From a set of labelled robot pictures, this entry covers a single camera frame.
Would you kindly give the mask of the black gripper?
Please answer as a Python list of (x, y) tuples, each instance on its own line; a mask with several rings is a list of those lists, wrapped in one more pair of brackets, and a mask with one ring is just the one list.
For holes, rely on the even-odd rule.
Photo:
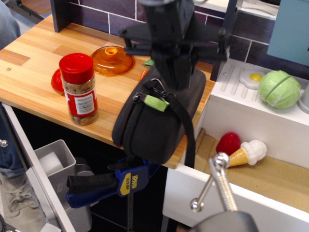
[[(153, 56), (155, 52), (188, 54), (200, 60), (226, 60), (228, 35), (224, 28), (204, 25), (192, 4), (144, 5), (147, 22), (119, 31), (129, 55)], [(177, 90), (190, 86), (196, 61), (191, 57), (152, 57), (165, 83)]]

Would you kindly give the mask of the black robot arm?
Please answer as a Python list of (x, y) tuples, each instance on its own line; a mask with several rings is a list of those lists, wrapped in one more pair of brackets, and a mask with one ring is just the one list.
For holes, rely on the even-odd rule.
[(150, 56), (173, 89), (186, 89), (198, 60), (225, 60), (228, 34), (204, 25), (192, 0), (142, 0), (147, 22), (119, 31), (127, 55)]

